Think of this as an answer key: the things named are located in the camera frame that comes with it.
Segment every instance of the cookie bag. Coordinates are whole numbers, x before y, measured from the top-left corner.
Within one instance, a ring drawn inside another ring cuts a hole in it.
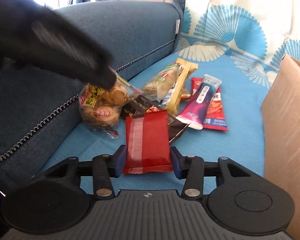
[[[176,82],[180,65],[180,63],[174,62],[155,75],[142,87],[143,95],[151,101],[162,101]]]
[[[80,114],[91,130],[101,129],[112,138],[118,137],[115,127],[119,122],[122,106],[141,93],[125,82],[117,75],[110,90],[87,84],[80,92]]]

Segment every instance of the snack package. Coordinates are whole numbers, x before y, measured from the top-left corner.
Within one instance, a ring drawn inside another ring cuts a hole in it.
[[[191,78],[191,91],[194,95],[200,87],[202,78]],[[221,88],[219,87],[213,96],[213,99],[207,110],[206,117],[203,121],[203,128],[227,131],[227,123],[223,113],[221,101]]]
[[[79,94],[79,111],[85,123],[90,128],[106,131],[111,137],[117,138],[114,130],[119,121],[122,106],[141,92],[126,85],[122,78],[110,90],[87,84]]]
[[[178,58],[177,63],[181,64],[181,74],[177,81],[173,84],[166,97],[160,105],[162,108],[167,109],[168,113],[171,115],[178,115],[178,108],[181,98],[189,99],[191,95],[184,95],[185,88],[184,84],[186,79],[198,69],[198,64],[190,61],[186,61],[182,58]]]
[[[220,79],[205,74],[200,87],[177,116],[177,119],[180,122],[189,124],[190,128],[201,130],[208,107],[221,82]]]
[[[133,98],[122,107],[121,117],[126,119],[127,116],[137,116],[144,113],[157,112],[160,110],[162,110],[161,107],[154,105],[151,100],[147,99],[143,95],[140,95],[136,98]],[[178,139],[188,126],[171,115],[168,115],[168,122],[166,125],[168,126],[170,144]]]
[[[165,110],[126,118],[127,162],[123,173],[172,171]]]
[[[192,97],[191,93],[189,93],[189,91],[186,89],[186,88],[183,88],[181,90],[181,98],[180,98],[180,101],[183,101],[183,100],[188,100]]]
[[[180,63],[174,62],[148,81],[142,87],[145,97],[152,101],[162,101],[176,82],[179,76],[179,67]]]

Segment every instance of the chocolate bar wrapper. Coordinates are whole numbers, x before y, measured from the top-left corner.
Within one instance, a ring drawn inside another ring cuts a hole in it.
[[[154,105],[152,101],[145,98],[143,95],[140,95],[135,99],[132,99],[122,107],[120,116],[125,119],[127,116],[137,116],[144,113],[157,112],[160,110],[163,109],[159,106]],[[178,139],[187,127],[187,124],[184,124],[173,116],[168,115],[169,143],[171,144],[176,139]]]

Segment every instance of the white fabric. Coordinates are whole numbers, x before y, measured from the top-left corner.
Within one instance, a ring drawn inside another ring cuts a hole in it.
[[[215,53],[202,47],[212,41]],[[223,45],[238,52],[231,58],[239,68],[260,71],[271,85],[284,54],[300,61],[300,0],[186,0],[179,55],[205,61],[222,55]]]

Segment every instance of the red snack package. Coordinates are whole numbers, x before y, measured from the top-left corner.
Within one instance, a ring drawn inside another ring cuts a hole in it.
[[[202,78],[191,78],[192,95],[194,95],[194,93],[200,87],[201,82],[202,82]],[[228,130],[225,115],[223,113],[220,91],[221,90],[219,87],[215,95],[213,96],[213,99],[207,110],[207,115],[203,121],[203,128],[223,130],[223,131]]]
[[[128,156],[123,173],[172,171],[166,110],[126,118]]]

